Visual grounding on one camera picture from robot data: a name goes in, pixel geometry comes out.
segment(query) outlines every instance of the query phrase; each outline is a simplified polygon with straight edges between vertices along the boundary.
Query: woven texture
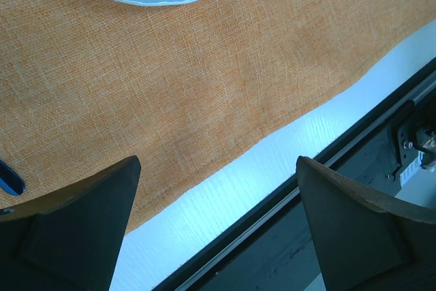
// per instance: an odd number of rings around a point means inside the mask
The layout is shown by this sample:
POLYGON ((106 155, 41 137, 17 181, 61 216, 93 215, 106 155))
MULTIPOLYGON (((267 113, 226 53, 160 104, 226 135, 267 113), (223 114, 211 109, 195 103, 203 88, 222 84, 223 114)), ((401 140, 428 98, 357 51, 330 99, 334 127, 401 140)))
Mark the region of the woven texture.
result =
POLYGON ((0 2, 0 158, 28 187, 0 207, 137 155, 130 230, 436 17, 436 0, 0 2))

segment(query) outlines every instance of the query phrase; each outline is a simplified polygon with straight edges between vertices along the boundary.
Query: black frame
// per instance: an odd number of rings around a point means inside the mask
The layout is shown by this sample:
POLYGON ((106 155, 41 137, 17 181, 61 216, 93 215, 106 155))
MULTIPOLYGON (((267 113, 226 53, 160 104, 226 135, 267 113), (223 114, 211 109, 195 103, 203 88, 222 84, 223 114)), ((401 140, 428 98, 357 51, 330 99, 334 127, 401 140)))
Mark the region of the black frame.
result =
MULTIPOLYGON (((354 155, 353 148, 371 137, 371 134, 374 134, 377 128, 380 128, 389 117, 401 109, 401 106, 404 106, 407 102, 418 103, 435 89, 436 58, 414 74, 314 159, 327 167, 337 169, 340 166, 339 163, 346 162, 348 157, 354 155)), ((296 208, 299 208, 299 206, 302 206, 302 204, 296 175, 293 175, 171 276, 162 281, 155 290, 214 289, 211 281, 216 278, 218 272, 224 272, 225 268, 232 262, 234 269, 236 261, 244 251, 250 247, 255 247, 256 243, 266 235, 268 230, 279 224, 286 215, 297 212, 296 208)), ((298 219, 300 224, 307 225, 305 216, 298 219)), ((306 260, 316 261, 316 257, 313 259, 313 252, 310 247, 299 247, 297 250, 300 253, 307 253, 310 258, 306 258, 306 260)), ((316 262, 316 265, 313 265, 307 273, 303 274, 304 276, 301 275, 296 278, 303 279, 303 284, 307 286, 307 282, 310 283, 318 274, 319 267, 317 267, 316 262)), ((276 290, 283 288, 285 290, 289 289, 282 285, 276 290)))

